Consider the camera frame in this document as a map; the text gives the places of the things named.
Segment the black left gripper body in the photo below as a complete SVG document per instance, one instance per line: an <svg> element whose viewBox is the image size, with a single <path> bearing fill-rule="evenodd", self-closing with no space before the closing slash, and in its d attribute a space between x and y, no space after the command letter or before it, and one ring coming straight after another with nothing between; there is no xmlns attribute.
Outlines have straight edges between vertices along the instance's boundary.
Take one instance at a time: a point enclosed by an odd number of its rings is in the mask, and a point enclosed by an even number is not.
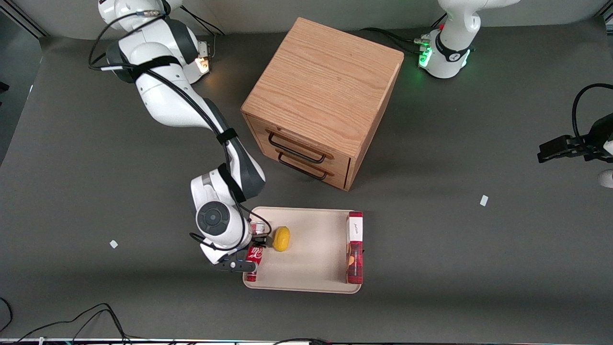
<svg viewBox="0 0 613 345"><path fill-rule="evenodd" d="M574 115L574 135L578 144L576 146L576 157L584 157L585 161L601 160L613 161L612 154L612 135L613 135L613 115L606 115L591 125L586 135L580 135L577 125L577 116Z"/></svg>

